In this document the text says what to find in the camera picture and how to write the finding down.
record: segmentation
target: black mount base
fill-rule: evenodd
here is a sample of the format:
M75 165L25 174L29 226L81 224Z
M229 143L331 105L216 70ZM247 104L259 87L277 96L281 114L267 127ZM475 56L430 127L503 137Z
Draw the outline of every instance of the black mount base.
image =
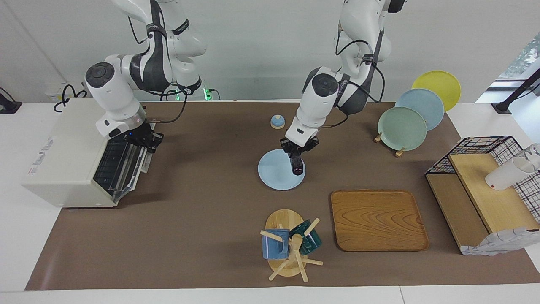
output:
M19 101L16 101L14 102L14 104L16 105L16 107L14 107L13 109L11 110L8 110L6 108L3 108L2 110L0 110L0 114L15 114L17 112L17 110L21 107L21 105L23 104L22 102L19 102Z
M506 111L502 111L500 110L497 106L500 104L500 102L494 102L491 104L491 106L495 109L495 111L499 114L507 114L507 115L510 115L512 114L512 112L510 112L510 110L506 110Z

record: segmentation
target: mug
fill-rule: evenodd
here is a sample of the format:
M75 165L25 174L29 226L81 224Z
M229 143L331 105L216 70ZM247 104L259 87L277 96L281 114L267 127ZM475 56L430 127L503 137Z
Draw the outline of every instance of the mug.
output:
M283 242L262 236L262 256L266 260L284 260L289 257L289 229L266 229L266 232L277 235Z
M301 255L308 255L322 245L321 238L315 229L311 230L311 233L308 234L308 236L304 236L304 232L306 232L309 226L311 226L311 220L306 220L302 224L294 227L289 233L289 237L293 237L295 234L300 234L302 236L302 246L300 246L299 250Z

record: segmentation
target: dark green glass mug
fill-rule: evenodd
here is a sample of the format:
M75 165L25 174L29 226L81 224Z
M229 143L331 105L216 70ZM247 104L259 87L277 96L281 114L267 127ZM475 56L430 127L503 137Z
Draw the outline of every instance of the dark green glass mug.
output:
M294 227L289 233L289 237L291 238L295 234L300 234L302 236L302 246L300 246L299 250L301 255L308 255L322 245L321 238L315 229L311 230L311 233L307 236L304 236L304 232L306 232L309 226L311 226L311 220L306 220L302 224Z

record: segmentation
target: green light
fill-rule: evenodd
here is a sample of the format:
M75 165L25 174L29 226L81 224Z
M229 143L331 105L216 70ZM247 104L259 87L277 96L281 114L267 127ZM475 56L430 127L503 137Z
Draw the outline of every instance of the green light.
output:
M208 90L207 88L203 88L203 91L204 91L204 97L207 101L211 100L212 99L212 92L210 92L210 90Z

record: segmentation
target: brown tabletop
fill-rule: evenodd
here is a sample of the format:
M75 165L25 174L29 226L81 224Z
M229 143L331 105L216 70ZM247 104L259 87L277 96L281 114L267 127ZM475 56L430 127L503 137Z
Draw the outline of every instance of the brown tabletop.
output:
M26 290L394 286L538 283L525 250L463 256L424 173L460 139L446 116L418 149L395 158L375 144L377 121L393 104L370 103L345 124L319 133L304 154L306 178L291 191L259 179L262 155L278 149L298 104L189 103L174 124L159 125L163 144L137 189L113 209L63 209ZM169 118L181 104L149 104ZM328 123L342 119L338 111ZM347 253L338 249L329 196L335 190L404 189L413 193L430 241L423 252ZM262 258L259 231L274 211L289 208L321 219L323 245L309 257L324 266L277 277Z

